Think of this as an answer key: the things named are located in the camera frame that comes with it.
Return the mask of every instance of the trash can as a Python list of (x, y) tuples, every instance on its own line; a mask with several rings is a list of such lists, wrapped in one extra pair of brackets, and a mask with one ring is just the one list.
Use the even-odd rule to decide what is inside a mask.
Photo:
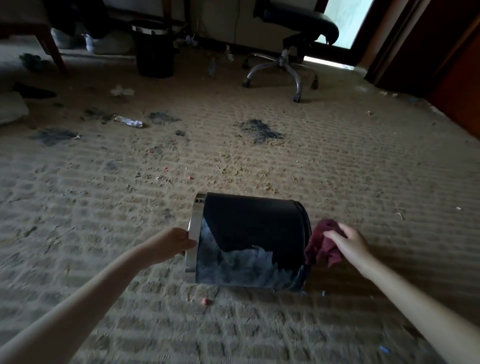
[(174, 53), (169, 27), (153, 20), (133, 20), (131, 24), (138, 72), (146, 77), (171, 77)]
[(251, 196), (197, 194), (185, 254), (185, 280), (301, 291), (310, 272), (312, 233), (301, 203)]

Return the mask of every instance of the black pants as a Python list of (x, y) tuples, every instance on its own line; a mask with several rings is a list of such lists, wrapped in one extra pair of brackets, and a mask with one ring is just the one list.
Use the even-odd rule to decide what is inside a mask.
[(81, 21), (88, 33), (103, 38), (111, 31), (110, 18), (103, 0), (43, 0), (52, 27), (73, 36), (75, 22)]

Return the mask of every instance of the black office chair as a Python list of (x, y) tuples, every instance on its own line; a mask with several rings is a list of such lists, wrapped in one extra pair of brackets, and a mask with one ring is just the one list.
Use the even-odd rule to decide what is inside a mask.
[(299, 102), (302, 90), (301, 79), (298, 73), (296, 73), (290, 65), (310, 70), (315, 74), (315, 79), (312, 83), (313, 89), (318, 88), (318, 76), (314, 69), (304, 66), (303, 64), (289, 64), (288, 52), (290, 47), (295, 46), (297, 48), (297, 57), (303, 59), (309, 48), (311, 48), (312, 44), (320, 35), (325, 36), (327, 44), (334, 44), (338, 39), (337, 26), (321, 12), (299, 8), (293, 5), (272, 4), (270, 3), (270, 0), (257, 0), (255, 2), (255, 8), (253, 9), (253, 17), (259, 17), (266, 23), (278, 24), (291, 30), (299, 31), (300, 33), (283, 39), (283, 51), (278, 59), (262, 53), (250, 53), (242, 64), (244, 69), (250, 68), (248, 64), (248, 59), (250, 57), (266, 58), (273, 62), (262, 63), (253, 67), (247, 78), (243, 81), (243, 87), (248, 87), (250, 85), (250, 80), (252, 79), (253, 74), (258, 70), (268, 67), (281, 67), (295, 78), (295, 82), (297, 83), (297, 93), (295, 94), (293, 101)]

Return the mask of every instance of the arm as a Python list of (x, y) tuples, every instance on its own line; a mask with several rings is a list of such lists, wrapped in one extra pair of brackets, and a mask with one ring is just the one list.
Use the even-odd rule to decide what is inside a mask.
[(385, 266), (368, 251), (364, 237), (339, 224), (347, 238), (328, 231), (332, 239), (360, 273), (370, 279), (422, 333), (448, 363), (476, 363), (480, 358), (480, 329), (420, 291)]
[(122, 254), (52, 311), (0, 348), (0, 364), (67, 363), (140, 270), (193, 248), (173, 228)]

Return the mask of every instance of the glass door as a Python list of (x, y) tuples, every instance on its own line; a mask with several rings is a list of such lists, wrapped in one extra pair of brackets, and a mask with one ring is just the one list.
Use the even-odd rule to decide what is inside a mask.
[(332, 46), (320, 36), (309, 55), (356, 65), (390, 3), (391, 0), (318, 0), (315, 10), (337, 25), (339, 36)]

